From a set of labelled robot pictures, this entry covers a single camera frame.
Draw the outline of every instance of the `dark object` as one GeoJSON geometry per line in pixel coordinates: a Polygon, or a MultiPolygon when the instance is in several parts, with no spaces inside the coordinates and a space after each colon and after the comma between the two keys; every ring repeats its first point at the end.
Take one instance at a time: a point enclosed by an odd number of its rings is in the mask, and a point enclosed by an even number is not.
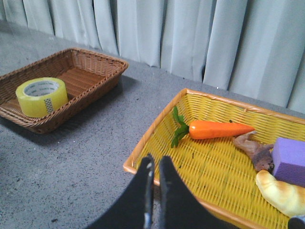
{"type": "Polygon", "coordinates": [[[153,214],[154,161],[144,157],[119,199],[87,229],[150,229],[153,214]]]}
{"type": "Polygon", "coordinates": [[[288,221],[288,229],[305,229],[305,216],[290,218],[288,221]]]}
{"type": "Polygon", "coordinates": [[[160,161],[161,229],[227,229],[209,213],[180,179],[169,156],[160,161]]]}

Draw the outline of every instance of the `gray table surface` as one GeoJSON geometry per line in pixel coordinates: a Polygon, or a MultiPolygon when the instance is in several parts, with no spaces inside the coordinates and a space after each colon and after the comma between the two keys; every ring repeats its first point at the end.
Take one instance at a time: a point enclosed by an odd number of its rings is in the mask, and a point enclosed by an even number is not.
{"type": "MultiPolygon", "coordinates": [[[[90,49],[0,21],[0,75],[69,47],[90,49]]],[[[123,171],[124,161],[183,88],[305,118],[305,114],[127,61],[130,66],[117,87],[51,134],[35,134],[0,117],[0,228],[81,229],[97,219],[133,177],[123,171]]],[[[159,225],[159,196],[155,188],[153,229],[159,225]]]]}

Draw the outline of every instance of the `yellow wicker basket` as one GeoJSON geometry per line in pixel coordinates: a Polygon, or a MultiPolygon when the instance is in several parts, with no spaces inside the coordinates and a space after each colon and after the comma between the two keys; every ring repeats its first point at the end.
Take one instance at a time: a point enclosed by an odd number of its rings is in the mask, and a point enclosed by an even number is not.
{"type": "Polygon", "coordinates": [[[177,148],[171,148],[178,127],[172,116],[175,105],[186,123],[199,119],[248,124],[258,132],[253,139],[266,144],[278,137],[305,141],[305,120],[183,89],[155,119],[123,165],[125,171],[135,174],[141,159],[151,153],[156,162],[154,183],[159,185],[159,161],[164,155],[171,156],[191,192],[217,217],[242,229],[287,228],[289,218],[262,197],[251,160],[234,147],[232,137],[192,140],[187,135],[177,148]]]}

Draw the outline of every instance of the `brown wicker basket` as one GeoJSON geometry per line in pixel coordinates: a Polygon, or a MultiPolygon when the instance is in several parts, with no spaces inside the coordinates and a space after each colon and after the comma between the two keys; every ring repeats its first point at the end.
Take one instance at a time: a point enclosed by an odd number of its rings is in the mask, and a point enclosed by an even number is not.
{"type": "Polygon", "coordinates": [[[0,116],[35,133],[55,130],[117,85],[128,63],[85,49],[71,48],[0,76],[0,116]],[[69,101],[42,118],[25,116],[15,94],[23,82],[56,77],[66,84],[69,101]]]}

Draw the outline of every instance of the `tape label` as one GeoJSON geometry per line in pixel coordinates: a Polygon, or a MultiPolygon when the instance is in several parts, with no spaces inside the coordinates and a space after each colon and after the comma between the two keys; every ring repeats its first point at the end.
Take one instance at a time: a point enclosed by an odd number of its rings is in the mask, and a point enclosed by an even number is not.
{"type": "Polygon", "coordinates": [[[54,111],[52,100],[50,98],[44,99],[44,104],[46,105],[48,113],[51,113],[54,111]]]}
{"type": "Polygon", "coordinates": [[[39,81],[29,84],[24,88],[24,93],[28,96],[43,96],[51,94],[59,88],[59,84],[54,81],[39,81]]]}

